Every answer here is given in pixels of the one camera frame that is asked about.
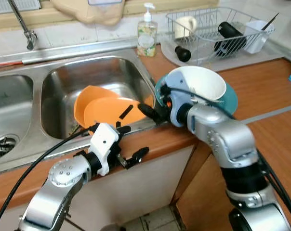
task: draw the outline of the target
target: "teal plate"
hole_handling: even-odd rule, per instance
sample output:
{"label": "teal plate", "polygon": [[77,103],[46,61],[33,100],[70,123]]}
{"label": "teal plate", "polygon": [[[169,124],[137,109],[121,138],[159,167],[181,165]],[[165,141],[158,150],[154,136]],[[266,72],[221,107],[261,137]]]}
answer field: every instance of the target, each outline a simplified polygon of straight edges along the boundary
{"label": "teal plate", "polygon": [[[159,89],[161,87],[161,83],[166,76],[160,78],[155,85],[155,96],[157,101],[161,106],[163,106],[163,101],[160,98]],[[218,100],[222,101],[218,103],[222,108],[228,111],[230,114],[233,114],[238,108],[238,97],[234,89],[230,86],[229,83],[226,82],[226,92],[225,94],[219,98]]]}

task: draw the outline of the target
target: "white bowl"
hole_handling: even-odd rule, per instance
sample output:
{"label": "white bowl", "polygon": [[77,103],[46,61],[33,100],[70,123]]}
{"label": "white bowl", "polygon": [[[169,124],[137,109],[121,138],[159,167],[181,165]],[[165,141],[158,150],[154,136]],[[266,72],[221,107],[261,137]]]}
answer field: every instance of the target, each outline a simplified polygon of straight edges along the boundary
{"label": "white bowl", "polygon": [[209,100],[217,100],[226,92],[224,79],[214,71],[200,66],[181,66],[170,73],[180,72],[195,93]]}

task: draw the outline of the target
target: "dish drying rack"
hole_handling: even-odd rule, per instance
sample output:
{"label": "dish drying rack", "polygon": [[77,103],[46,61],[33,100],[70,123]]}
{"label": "dish drying rack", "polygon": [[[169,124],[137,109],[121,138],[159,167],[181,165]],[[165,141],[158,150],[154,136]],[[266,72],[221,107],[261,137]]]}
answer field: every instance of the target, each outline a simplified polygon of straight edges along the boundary
{"label": "dish drying rack", "polygon": [[[193,16],[197,20],[197,29],[189,28],[177,23],[177,19]],[[258,36],[272,31],[258,31],[252,28],[253,33],[245,34],[246,23],[257,18],[228,7],[214,7],[185,12],[174,12],[166,15],[168,19],[169,39],[177,45],[190,50],[191,60],[197,65],[211,63],[228,57],[236,57],[241,51],[251,46]],[[224,38],[218,31],[219,24],[228,22],[243,36]],[[175,26],[183,28],[183,36],[175,38]]]}

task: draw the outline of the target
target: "drain strainer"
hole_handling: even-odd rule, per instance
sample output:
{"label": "drain strainer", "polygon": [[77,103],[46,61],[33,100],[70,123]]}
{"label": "drain strainer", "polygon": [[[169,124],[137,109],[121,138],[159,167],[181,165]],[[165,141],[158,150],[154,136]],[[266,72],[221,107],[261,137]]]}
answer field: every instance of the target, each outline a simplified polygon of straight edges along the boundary
{"label": "drain strainer", "polygon": [[17,143],[17,140],[12,137],[3,137],[0,140],[0,157],[12,150]]}

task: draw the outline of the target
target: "black cable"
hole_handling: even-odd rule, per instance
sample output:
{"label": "black cable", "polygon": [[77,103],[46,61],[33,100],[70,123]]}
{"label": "black cable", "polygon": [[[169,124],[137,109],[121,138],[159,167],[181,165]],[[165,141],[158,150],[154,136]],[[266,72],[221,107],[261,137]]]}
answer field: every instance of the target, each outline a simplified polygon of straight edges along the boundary
{"label": "black cable", "polygon": [[57,149],[58,147],[60,147],[61,145],[65,144],[66,142],[72,140],[73,138],[76,138],[77,136],[83,134],[86,131],[95,131],[96,128],[98,127],[98,124],[95,124],[94,126],[88,127],[87,129],[84,129],[82,131],[79,131],[73,135],[71,135],[70,137],[66,138],[65,140],[62,140],[61,142],[59,142],[58,144],[56,144],[54,147],[52,147],[51,149],[47,150],[43,155],[41,155],[35,162],[33,162],[28,168],[27,170],[22,174],[22,176],[19,178],[19,180],[17,181],[17,183],[14,185],[14,187],[12,188],[11,192],[9,193],[9,195],[7,196],[5,202],[3,203],[1,209],[0,209],[0,219],[3,216],[3,213],[5,211],[5,209],[7,208],[9,202],[11,201],[13,195],[15,194],[15,192],[17,191],[17,189],[19,188],[20,184],[22,183],[22,181],[27,177],[27,175],[32,171],[32,169],[35,168],[35,166],[42,161],[46,156],[48,156],[51,152],[53,152],[55,149]]}
{"label": "black cable", "polygon": [[[228,111],[226,111],[224,108],[222,108],[220,105],[218,105],[216,102],[213,102],[209,99],[206,99],[194,92],[190,92],[188,90],[184,90],[184,89],[179,89],[179,88],[168,88],[169,90],[174,90],[174,91],[179,91],[179,92],[183,92],[186,94],[190,94],[190,95],[194,95],[202,100],[204,100],[207,104],[209,104],[210,106],[216,107],[217,109],[219,109],[220,111],[222,111],[226,116],[228,116],[231,119],[236,119],[233,115],[231,115]],[[284,204],[287,206],[290,214],[291,214],[291,198],[289,197],[288,193],[286,192],[284,186],[282,185],[282,183],[280,182],[280,180],[278,179],[277,175],[275,174],[274,170],[271,168],[271,166],[269,165],[269,163],[267,162],[267,160],[265,159],[265,157],[261,154],[261,152],[257,149],[257,153],[259,155],[260,160],[262,161],[262,163],[265,165],[265,167],[267,168],[269,174],[273,177],[273,179],[270,178],[270,176],[266,177],[268,179],[268,181],[270,182],[270,184],[272,185],[272,187],[274,188],[274,190],[278,193],[279,197],[282,199],[282,201],[284,202]]]}

